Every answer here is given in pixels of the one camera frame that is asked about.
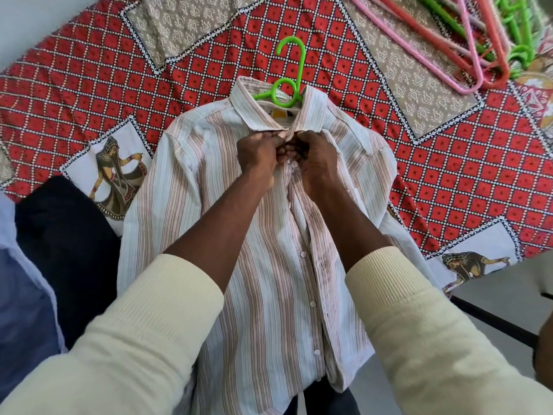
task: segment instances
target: shirt sleeve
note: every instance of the shirt sleeve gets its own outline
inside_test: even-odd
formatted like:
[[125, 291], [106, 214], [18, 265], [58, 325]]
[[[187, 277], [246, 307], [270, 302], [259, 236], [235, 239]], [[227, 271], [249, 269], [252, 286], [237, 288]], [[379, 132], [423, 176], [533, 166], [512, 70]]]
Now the shirt sleeve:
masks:
[[396, 247], [365, 256], [346, 284], [406, 415], [551, 411], [553, 393], [510, 366]]
[[0, 414], [170, 414], [222, 308], [207, 274], [160, 255], [69, 353], [39, 364]]
[[188, 156], [169, 130], [159, 140], [151, 169], [125, 215], [117, 294], [200, 219], [198, 185]]

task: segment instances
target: dark blue cloth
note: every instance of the dark blue cloth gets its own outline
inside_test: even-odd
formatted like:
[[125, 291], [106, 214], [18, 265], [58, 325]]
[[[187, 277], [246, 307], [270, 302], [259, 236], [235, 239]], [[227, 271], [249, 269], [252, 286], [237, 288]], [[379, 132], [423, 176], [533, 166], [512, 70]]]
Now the dark blue cloth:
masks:
[[53, 291], [17, 246], [13, 217], [13, 202], [0, 193], [0, 402], [65, 348]]

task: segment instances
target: red checkered fabric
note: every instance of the red checkered fabric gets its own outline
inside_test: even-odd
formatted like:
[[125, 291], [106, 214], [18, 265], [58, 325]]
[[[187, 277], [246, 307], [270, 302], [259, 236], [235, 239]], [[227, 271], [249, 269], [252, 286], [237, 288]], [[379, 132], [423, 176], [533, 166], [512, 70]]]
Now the red checkered fabric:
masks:
[[302, 79], [389, 141], [399, 175], [391, 203], [423, 252], [505, 216], [528, 257], [553, 247], [553, 164], [514, 86], [482, 93], [484, 107], [416, 144], [405, 117], [339, 0], [263, 0], [224, 31], [154, 72], [121, 12], [101, 0], [0, 76], [0, 130], [28, 195], [73, 154], [132, 114], [151, 147], [180, 113], [227, 97], [237, 76]]

